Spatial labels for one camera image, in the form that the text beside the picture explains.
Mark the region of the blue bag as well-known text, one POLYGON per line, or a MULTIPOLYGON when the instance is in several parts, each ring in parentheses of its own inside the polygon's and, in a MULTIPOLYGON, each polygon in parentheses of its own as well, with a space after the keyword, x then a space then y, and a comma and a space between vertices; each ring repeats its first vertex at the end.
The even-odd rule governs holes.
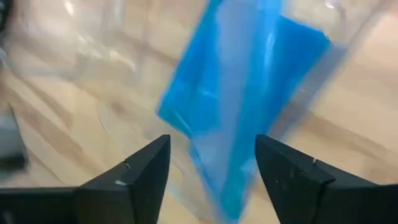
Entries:
POLYGON ((209 0, 159 105, 184 134, 220 224, 237 224, 254 143, 338 38, 340 0, 209 0))

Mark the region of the clear plastic container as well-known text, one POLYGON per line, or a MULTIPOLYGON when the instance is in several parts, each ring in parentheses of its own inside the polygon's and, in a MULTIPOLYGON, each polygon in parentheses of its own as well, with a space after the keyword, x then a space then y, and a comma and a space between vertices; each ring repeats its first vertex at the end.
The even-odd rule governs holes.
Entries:
MULTIPOLYGON (((16 0, 2 91, 31 165, 12 184, 75 185, 172 137, 164 218, 218 223, 188 138, 159 105, 209 0, 16 0)), ((267 132, 281 138, 388 0, 340 0, 346 22, 267 132)))

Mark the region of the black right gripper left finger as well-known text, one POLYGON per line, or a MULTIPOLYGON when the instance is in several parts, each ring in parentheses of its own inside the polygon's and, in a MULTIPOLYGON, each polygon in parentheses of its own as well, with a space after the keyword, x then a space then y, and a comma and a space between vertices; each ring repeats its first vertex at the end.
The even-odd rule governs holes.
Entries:
POLYGON ((0 189, 0 224, 157 224, 170 145, 163 134, 81 186, 0 189))

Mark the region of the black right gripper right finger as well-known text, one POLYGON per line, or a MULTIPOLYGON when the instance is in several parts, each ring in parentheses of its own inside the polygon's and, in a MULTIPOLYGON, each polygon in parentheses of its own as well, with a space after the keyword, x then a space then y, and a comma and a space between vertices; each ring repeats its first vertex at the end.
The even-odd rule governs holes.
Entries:
POLYGON ((398 224, 398 184, 375 184, 265 135, 255 155, 280 224, 398 224))

